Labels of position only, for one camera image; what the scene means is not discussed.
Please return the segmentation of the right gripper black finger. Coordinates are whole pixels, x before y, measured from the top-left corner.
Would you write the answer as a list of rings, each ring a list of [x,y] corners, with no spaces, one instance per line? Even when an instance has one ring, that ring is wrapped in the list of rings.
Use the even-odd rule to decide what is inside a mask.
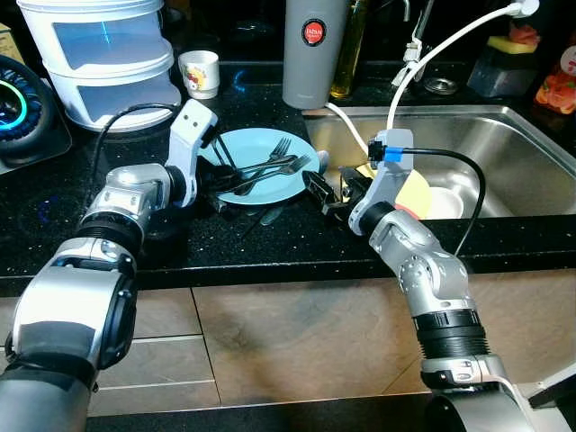
[[[306,191],[317,203],[321,212],[329,212],[333,204],[338,204],[338,191],[332,188],[324,175],[314,170],[304,170],[303,182]]]

